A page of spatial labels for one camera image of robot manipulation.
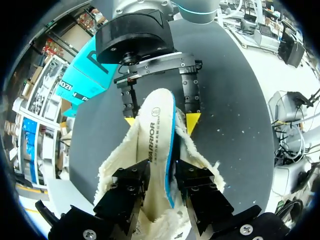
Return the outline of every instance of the equipment on shelf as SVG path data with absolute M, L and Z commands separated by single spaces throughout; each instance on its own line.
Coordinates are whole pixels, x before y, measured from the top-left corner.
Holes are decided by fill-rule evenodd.
M 305 48 L 303 43 L 297 40 L 295 33 L 291 29 L 285 28 L 282 33 L 278 53 L 285 64 L 297 68 L 305 53 Z
M 278 52 L 280 41 L 277 36 L 271 32 L 269 26 L 258 23 L 258 28 L 253 31 L 253 39 L 260 47 Z
M 244 32 L 254 33 L 255 29 L 257 28 L 256 20 L 256 16 L 245 13 L 243 18 L 241 19 L 241 30 Z

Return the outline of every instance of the shoe insole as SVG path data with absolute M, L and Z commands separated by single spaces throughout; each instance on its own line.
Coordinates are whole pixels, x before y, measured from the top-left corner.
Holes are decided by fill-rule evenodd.
M 137 161 L 150 160 L 150 182 L 143 211 L 150 221 L 174 207 L 170 195 L 170 161 L 175 134 L 176 104 L 164 88 L 150 93 L 139 111 Z

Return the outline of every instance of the black metal bracket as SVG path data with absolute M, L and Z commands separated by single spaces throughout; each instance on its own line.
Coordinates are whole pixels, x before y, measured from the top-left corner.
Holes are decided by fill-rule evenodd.
M 202 65 L 202 61 L 195 60 L 192 54 L 176 52 L 154 57 L 139 64 L 129 66 L 131 73 L 125 74 L 113 81 L 117 85 L 117 88 L 121 89 L 124 107 L 123 115 L 128 118 L 136 117 L 138 114 L 139 106 L 133 88 L 133 85 L 137 83 L 137 79 L 172 69 L 179 69 L 181 75 L 185 113 L 200 113 L 200 92 L 197 73 L 202 68 Z
M 197 239 L 273 240 L 282 239 L 289 229 L 273 213 L 258 217 L 261 208 L 254 205 L 233 215 L 234 208 L 214 184 L 215 176 L 182 160 L 175 161 L 175 177 L 182 200 Z M 243 228 L 255 229 L 247 234 Z
M 150 180 L 150 162 L 146 159 L 113 175 L 110 189 L 95 206 L 95 216 L 71 206 L 57 219 L 44 204 L 36 208 L 52 226 L 48 239 L 131 239 Z

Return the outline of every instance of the blue insole edge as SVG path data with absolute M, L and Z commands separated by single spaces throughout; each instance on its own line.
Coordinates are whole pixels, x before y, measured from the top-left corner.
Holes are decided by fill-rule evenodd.
M 171 175 L 171 173 L 169 172 L 171 170 L 170 169 L 171 157 L 172 157 L 172 149 L 173 149 L 173 145 L 174 145 L 175 127 L 176 127 L 176 99 L 173 94 L 172 94 L 172 99 L 173 99 L 173 113 L 172 113 L 171 139 L 170 139 L 169 155 L 166 160 L 166 166 L 165 166 L 164 190 L 165 190 L 166 197 L 169 200 L 170 206 L 172 208 L 174 208 L 175 202 L 174 202 L 173 196 L 171 195 L 171 192 L 170 192 L 170 175 Z

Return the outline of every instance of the computer monitor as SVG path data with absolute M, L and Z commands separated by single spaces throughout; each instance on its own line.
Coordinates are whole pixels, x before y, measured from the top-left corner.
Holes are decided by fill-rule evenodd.
M 269 26 L 259 23 L 260 33 L 272 37 L 272 32 Z
M 243 19 L 244 19 L 244 20 L 247 20 L 247 21 L 249 21 L 249 22 L 251 22 L 251 23 L 255 23 L 256 20 L 257 20 L 257 17 L 245 13 L 244 16 L 243 16 Z

